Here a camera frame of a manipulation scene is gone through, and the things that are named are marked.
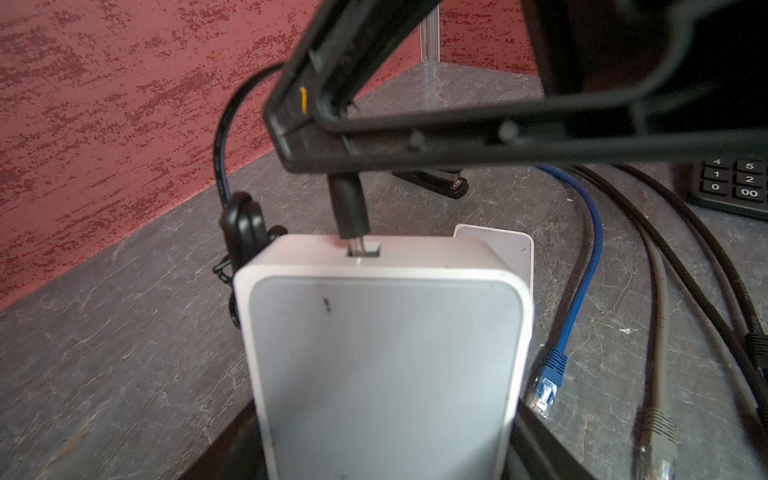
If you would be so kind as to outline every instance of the blue ethernet cable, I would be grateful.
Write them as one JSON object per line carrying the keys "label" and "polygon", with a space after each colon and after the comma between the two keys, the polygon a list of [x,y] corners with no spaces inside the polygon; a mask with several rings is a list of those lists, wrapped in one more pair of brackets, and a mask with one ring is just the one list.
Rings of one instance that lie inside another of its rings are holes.
{"label": "blue ethernet cable", "polygon": [[576,323],[576,317],[581,309],[581,304],[584,302],[584,298],[587,296],[587,290],[589,284],[592,282],[595,270],[598,269],[600,263],[600,257],[603,253],[603,223],[600,219],[600,212],[598,207],[594,204],[594,200],[590,196],[589,192],[578,183],[573,177],[567,175],[554,167],[539,167],[541,170],[547,172],[558,180],[570,185],[581,195],[584,202],[587,204],[589,214],[592,219],[592,227],[594,229],[594,241],[592,243],[592,254],[589,257],[589,263],[587,268],[584,269],[584,275],[581,277],[576,294],[571,300],[571,305],[568,308],[568,314],[565,317],[563,323],[563,330],[560,331],[560,339],[558,344],[550,349],[547,353],[547,359],[545,360],[544,367],[536,377],[531,391],[528,393],[528,398],[525,400],[526,405],[534,412],[538,413],[544,418],[547,418],[549,414],[549,406],[554,401],[554,396],[558,392],[558,389],[563,384],[563,375],[565,374],[565,363],[568,361],[568,357],[565,355],[565,347],[568,345],[568,338],[571,336],[571,331]]}

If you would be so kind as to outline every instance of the black cable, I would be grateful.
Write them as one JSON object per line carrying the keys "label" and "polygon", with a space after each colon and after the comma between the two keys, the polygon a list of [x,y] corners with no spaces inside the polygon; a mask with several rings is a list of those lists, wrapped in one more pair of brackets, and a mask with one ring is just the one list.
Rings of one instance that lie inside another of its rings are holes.
{"label": "black cable", "polygon": [[[328,191],[339,238],[351,240],[371,233],[366,197],[357,172],[328,174]],[[365,253],[365,246],[362,249],[360,253]]]}
{"label": "black cable", "polygon": [[744,379],[749,385],[755,401],[757,402],[757,415],[760,418],[760,422],[763,424],[763,428],[768,430],[768,386],[766,386],[766,383],[763,381],[763,377],[757,372],[757,368],[750,362],[749,357],[747,357],[744,348],[737,341],[733,331],[725,323],[725,320],[723,320],[723,317],[717,312],[714,305],[707,300],[707,297],[701,291],[701,288],[699,288],[696,281],[690,273],[688,273],[688,270],[675,252],[672,251],[669,244],[645,216],[624,195],[616,190],[613,185],[608,183],[607,180],[586,167],[573,166],[571,169],[586,177],[589,181],[603,190],[603,192],[605,192],[629,218],[634,220],[635,223],[638,223],[646,232],[648,232],[654,243],[659,247],[659,250],[661,250],[667,258],[669,264],[674,268],[675,272],[680,277],[680,280],[682,280],[683,285],[685,285],[691,296],[696,300],[696,303],[698,303],[699,307],[704,311],[715,330],[717,330],[717,333],[720,334],[720,338],[723,339],[726,347],[736,360],[736,363],[744,375]]}
{"label": "black cable", "polygon": [[227,207],[227,203],[230,201],[230,185],[227,183],[227,171],[224,166],[224,151],[227,146],[227,135],[230,133],[232,120],[234,120],[237,109],[243,104],[248,94],[282,67],[283,63],[276,63],[264,68],[262,71],[246,80],[246,82],[237,89],[235,94],[232,95],[230,103],[227,104],[227,108],[221,115],[219,127],[216,129],[216,139],[214,140],[214,175],[216,176],[216,187],[219,190],[219,200],[221,200],[221,206],[224,208]]}
{"label": "black cable", "polygon": [[677,213],[688,223],[690,223],[694,230],[696,230],[699,235],[701,235],[704,243],[712,251],[715,260],[717,260],[717,262],[720,264],[720,268],[723,269],[723,273],[725,273],[728,283],[730,284],[730,288],[733,290],[733,295],[736,296],[736,300],[739,303],[739,308],[741,309],[741,313],[744,316],[744,322],[746,324],[747,331],[750,333],[758,333],[763,335],[763,327],[760,325],[760,320],[757,318],[757,311],[755,310],[755,306],[752,304],[752,299],[750,298],[749,293],[746,291],[744,282],[741,281],[739,272],[737,272],[733,262],[730,261],[728,254],[725,253],[725,250],[720,245],[720,242],[718,242],[712,232],[710,232],[710,229],[704,225],[704,223],[685,204],[685,202],[683,202],[677,195],[675,195],[664,185],[653,179],[650,175],[626,164],[619,164],[614,166],[627,172],[647,186],[656,190],[656,192],[664,197],[669,205],[671,205],[672,208],[674,208]]}

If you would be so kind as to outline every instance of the white device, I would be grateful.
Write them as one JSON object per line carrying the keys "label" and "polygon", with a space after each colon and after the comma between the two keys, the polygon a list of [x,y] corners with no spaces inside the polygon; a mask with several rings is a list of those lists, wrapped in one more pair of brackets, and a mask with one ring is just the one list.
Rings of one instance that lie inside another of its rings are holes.
{"label": "white device", "polygon": [[513,230],[459,223],[453,229],[453,236],[478,238],[485,242],[504,260],[509,271],[525,281],[533,293],[533,239],[530,235]]}
{"label": "white device", "polygon": [[270,480],[496,480],[531,338],[484,242],[286,235],[234,290]]}

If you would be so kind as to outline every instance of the coiled black cable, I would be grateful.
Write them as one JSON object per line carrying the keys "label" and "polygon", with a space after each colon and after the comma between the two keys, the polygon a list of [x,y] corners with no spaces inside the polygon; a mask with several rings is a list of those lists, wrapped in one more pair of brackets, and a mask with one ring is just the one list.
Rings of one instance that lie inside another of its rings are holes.
{"label": "coiled black cable", "polygon": [[768,407],[768,386],[766,386],[763,377],[758,373],[757,368],[751,363],[746,351],[737,341],[733,331],[725,323],[725,320],[723,320],[723,317],[717,312],[714,305],[712,305],[701,291],[701,288],[699,288],[694,278],[688,273],[688,270],[675,252],[672,251],[669,244],[645,216],[607,180],[583,166],[573,166],[571,167],[571,170],[586,177],[590,182],[603,190],[603,192],[605,192],[629,218],[634,220],[635,223],[638,223],[648,232],[654,243],[659,247],[659,250],[661,250],[669,264],[680,277],[680,280],[682,280],[683,285],[685,285],[696,303],[698,303],[699,307],[704,311],[704,314],[710,320],[731,355],[736,360],[736,364],[744,375],[744,379],[746,380],[747,385],[749,385],[755,401],[757,402],[757,415],[760,418],[760,422],[763,424],[763,429],[768,430],[768,409],[766,409],[766,407]]}
{"label": "coiled black cable", "polygon": [[224,151],[227,147],[227,135],[230,133],[230,127],[237,114],[237,109],[240,108],[245,98],[254,88],[258,87],[282,67],[282,63],[276,63],[264,68],[246,80],[237,89],[235,94],[232,95],[230,103],[227,104],[227,108],[224,109],[224,113],[221,115],[219,127],[216,129],[216,138],[214,139],[214,176],[216,177],[216,188],[219,190],[219,200],[221,200],[221,207],[223,208],[226,208],[230,201],[230,185],[227,182],[227,170],[224,166]]}

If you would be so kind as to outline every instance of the yellow mark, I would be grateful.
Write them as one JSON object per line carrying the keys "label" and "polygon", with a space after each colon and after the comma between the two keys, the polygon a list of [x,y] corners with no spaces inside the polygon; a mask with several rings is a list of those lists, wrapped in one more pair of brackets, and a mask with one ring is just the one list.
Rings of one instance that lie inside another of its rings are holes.
{"label": "yellow mark", "polygon": [[306,115],[306,88],[301,87],[301,111]]}

